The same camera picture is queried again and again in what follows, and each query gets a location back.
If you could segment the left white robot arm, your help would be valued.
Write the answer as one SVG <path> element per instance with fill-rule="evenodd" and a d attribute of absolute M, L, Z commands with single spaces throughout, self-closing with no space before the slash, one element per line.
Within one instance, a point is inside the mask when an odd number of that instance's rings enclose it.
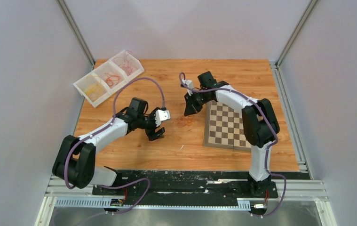
<path fill-rule="evenodd" d="M 136 129 L 144 130 L 150 141 L 163 138 L 165 129 L 161 124 L 171 118 L 170 112 L 156 107 L 146 114 L 147 107 L 147 101 L 134 97 L 128 107 L 99 128 L 79 137 L 67 135 L 61 143 L 52 174 L 66 180 L 69 189 L 97 185 L 104 186 L 111 195 L 119 194 L 123 183 L 117 171 L 97 167 L 95 157 L 110 143 Z"/>

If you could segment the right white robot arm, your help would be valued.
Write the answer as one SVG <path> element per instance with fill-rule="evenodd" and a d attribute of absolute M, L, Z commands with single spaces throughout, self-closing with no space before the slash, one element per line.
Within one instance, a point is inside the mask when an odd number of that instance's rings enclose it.
<path fill-rule="evenodd" d="M 269 170 L 270 148 L 278 142 L 280 131 L 271 102 L 266 98 L 254 99 L 225 81 L 217 81 L 210 71 L 198 76 L 199 89 L 193 87 L 193 82 L 183 72 L 179 74 L 179 79 L 181 87 L 187 89 L 184 116 L 199 113 L 210 101 L 227 105 L 241 115 L 244 135 L 251 145 L 251 168 L 245 190 L 256 197 L 263 194 L 272 177 Z"/>

